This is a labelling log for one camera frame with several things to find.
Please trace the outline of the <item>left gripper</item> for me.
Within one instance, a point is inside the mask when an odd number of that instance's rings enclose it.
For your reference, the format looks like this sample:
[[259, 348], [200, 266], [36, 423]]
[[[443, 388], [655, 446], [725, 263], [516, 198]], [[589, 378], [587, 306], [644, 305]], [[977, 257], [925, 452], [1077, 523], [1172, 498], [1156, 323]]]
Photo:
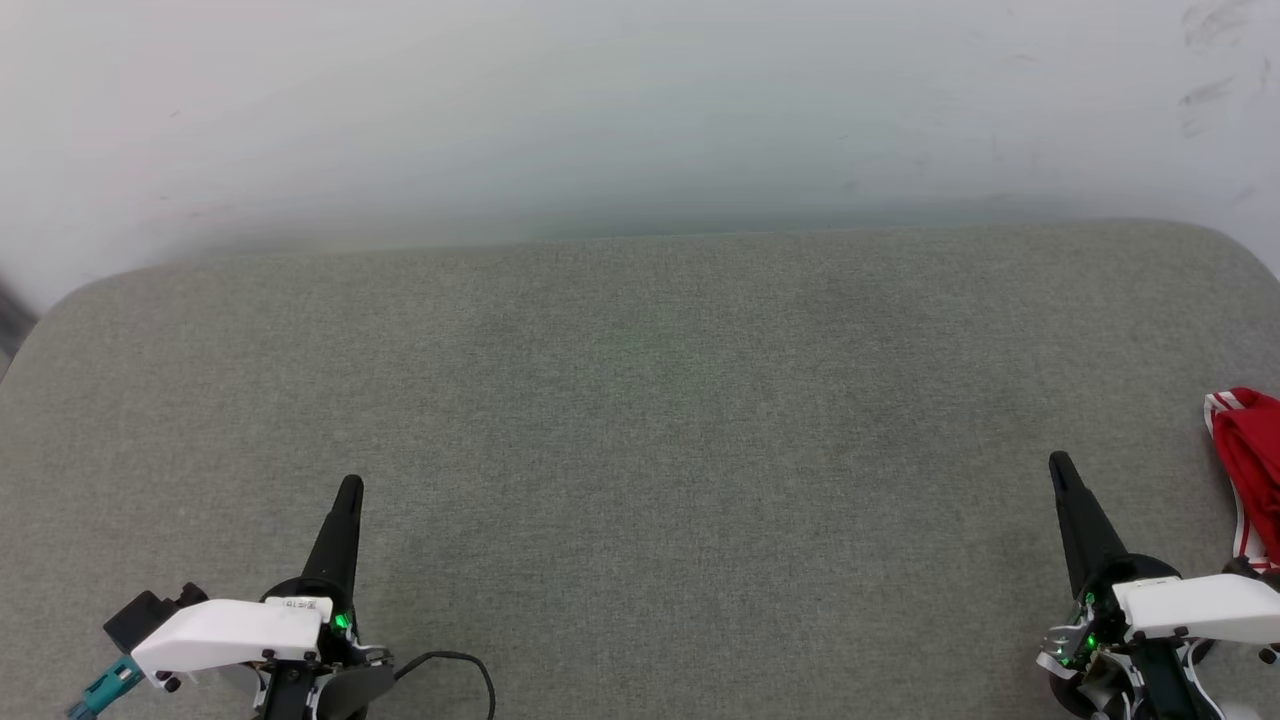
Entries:
[[262, 688], [256, 719], [364, 719], [369, 705], [394, 684], [385, 646], [364, 644], [355, 616], [365, 483], [344, 477], [325, 516], [302, 577], [274, 585], [270, 598], [319, 598], [333, 602], [332, 619], [320, 625], [317, 648], [302, 660], [271, 657], [259, 667]]

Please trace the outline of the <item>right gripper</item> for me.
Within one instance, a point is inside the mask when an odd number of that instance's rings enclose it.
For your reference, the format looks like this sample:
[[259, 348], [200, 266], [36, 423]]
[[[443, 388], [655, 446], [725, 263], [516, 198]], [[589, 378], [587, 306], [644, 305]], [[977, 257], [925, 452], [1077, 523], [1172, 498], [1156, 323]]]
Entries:
[[1211, 641], [1184, 630], [1133, 630], [1120, 607], [1124, 582], [1176, 580], [1178, 571], [1128, 553], [1066, 451], [1053, 451], [1048, 468], [1074, 598], [1069, 619], [1046, 632], [1037, 657], [1059, 705], [1080, 719], [1224, 719], [1196, 675]]

